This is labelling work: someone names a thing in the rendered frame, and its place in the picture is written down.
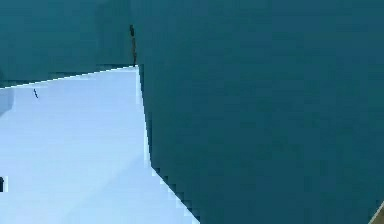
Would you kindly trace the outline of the thin black bar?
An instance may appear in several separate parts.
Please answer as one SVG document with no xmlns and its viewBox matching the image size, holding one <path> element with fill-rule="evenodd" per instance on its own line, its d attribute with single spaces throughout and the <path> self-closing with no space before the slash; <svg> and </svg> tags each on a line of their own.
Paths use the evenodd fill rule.
<svg viewBox="0 0 384 224">
<path fill-rule="evenodd" d="M 137 64 L 137 52 L 136 52 L 136 38 L 135 38 L 135 29 L 133 24 L 130 24 L 130 36 L 131 36 L 131 42 L 132 42 L 132 56 L 133 56 L 133 62 L 132 65 L 136 66 Z"/>
</svg>

